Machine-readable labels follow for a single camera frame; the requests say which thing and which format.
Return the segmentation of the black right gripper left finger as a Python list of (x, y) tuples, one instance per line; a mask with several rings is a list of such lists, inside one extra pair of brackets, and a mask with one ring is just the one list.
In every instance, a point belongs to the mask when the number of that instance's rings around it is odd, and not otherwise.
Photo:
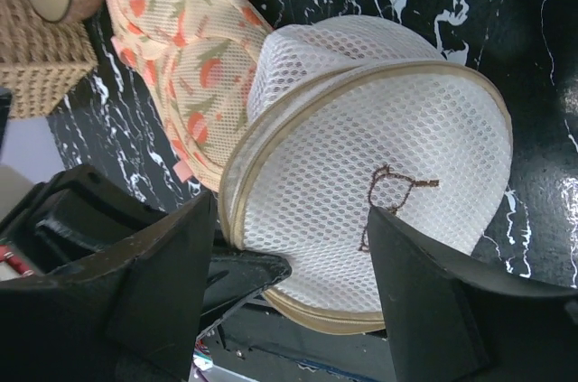
[(203, 193), (56, 275), (1, 284), (4, 381), (184, 381), (216, 208)]

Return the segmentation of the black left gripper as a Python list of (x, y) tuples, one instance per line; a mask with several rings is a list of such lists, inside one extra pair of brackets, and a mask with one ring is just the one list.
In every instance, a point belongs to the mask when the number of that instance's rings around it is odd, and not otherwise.
[[(193, 275), (203, 292), (199, 334), (205, 336), (238, 307), (287, 278), (292, 269), (280, 256), (227, 246), (217, 223), (217, 203), (208, 191), (191, 200), (199, 216), (191, 239), (211, 249), (206, 275)], [(36, 274), (112, 247), (166, 216), (122, 190), (94, 167), (81, 165), (34, 185), (1, 221), (1, 244)]]

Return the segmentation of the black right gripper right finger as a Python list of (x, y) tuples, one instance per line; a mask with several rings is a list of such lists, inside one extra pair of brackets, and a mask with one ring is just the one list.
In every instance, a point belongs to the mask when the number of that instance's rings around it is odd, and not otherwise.
[(576, 290), (482, 263), (381, 208), (368, 242), (397, 380), (577, 379)]

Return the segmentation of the white mesh cylindrical laundry bag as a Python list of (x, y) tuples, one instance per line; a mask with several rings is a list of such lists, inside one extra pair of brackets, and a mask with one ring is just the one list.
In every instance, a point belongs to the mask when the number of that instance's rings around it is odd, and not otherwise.
[(499, 89), (380, 17), (270, 33), (247, 115), (221, 175), (220, 223), (233, 247), (289, 263), (265, 298), (313, 331), (385, 326), (372, 208), (470, 255), (508, 185), (513, 131)]

